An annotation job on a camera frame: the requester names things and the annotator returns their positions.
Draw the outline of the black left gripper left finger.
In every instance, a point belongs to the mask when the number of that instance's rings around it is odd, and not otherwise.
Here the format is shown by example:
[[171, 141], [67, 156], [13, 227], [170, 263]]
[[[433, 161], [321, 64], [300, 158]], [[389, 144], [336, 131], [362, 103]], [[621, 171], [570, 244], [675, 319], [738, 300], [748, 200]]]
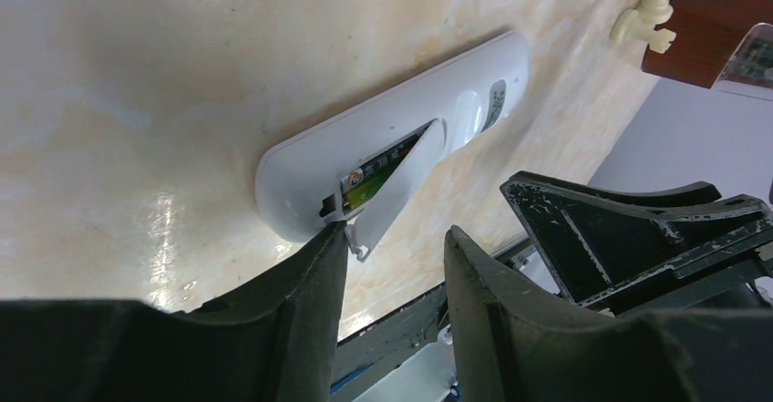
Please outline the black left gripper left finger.
[[134, 300], [1, 304], [4, 401], [326, 401], [349, 248], [328, 224], [189, 312]]

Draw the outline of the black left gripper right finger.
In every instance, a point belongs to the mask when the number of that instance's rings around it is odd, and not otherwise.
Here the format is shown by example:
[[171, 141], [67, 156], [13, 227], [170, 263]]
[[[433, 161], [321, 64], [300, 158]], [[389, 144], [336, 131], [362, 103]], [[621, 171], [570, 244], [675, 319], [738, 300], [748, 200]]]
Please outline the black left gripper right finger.
[[548, 293], [448, 230], [444, 273], [465, 401], [769, 401], [768, 309], [614, 318]]

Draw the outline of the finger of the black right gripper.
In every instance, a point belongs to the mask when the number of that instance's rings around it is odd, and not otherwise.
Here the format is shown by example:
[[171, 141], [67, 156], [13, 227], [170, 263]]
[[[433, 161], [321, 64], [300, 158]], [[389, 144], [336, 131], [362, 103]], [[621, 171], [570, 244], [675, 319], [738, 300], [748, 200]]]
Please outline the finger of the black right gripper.
[[501, 184], [564, 299], [616, 315], [760, 305], [772, 211], [698, 181], [655, 192], [593, 188], [528, 171]]

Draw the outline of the white battery cover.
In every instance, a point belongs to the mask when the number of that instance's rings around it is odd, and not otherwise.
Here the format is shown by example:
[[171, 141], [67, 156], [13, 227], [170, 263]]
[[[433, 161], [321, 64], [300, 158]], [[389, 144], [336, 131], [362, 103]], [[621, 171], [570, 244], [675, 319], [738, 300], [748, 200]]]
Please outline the white battery cover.
[[445, 152], [446, 131], [434, 119], [356, 219], [345, 227], [349, 247], [363, 263]]

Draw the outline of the white remote control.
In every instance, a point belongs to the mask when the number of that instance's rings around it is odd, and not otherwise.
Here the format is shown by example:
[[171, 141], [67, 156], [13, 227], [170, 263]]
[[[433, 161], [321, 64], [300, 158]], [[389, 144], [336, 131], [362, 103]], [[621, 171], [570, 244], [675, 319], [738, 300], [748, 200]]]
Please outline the white remote control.
[[351, 224], [366, 202], [343, 214], [344, 173], [422, 136], [434, 119], [446, 131], [442, 161], [515, 109], [529, 61], [527, 40], [505, 32], [272, 147], [255, 177], [261, 216], [289, 242], [307, 241], [329, 222]]

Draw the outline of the green AA battery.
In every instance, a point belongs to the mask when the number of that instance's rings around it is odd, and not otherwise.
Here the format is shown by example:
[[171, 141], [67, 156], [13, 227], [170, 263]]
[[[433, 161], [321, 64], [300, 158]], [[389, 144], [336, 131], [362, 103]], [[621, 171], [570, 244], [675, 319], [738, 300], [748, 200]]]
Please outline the green AA battery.
[[340, 190], [344, 215], [359, 209], [372, 199], [420, 137], [420, 134], [414, 134], [402, 139], [342, 175]]

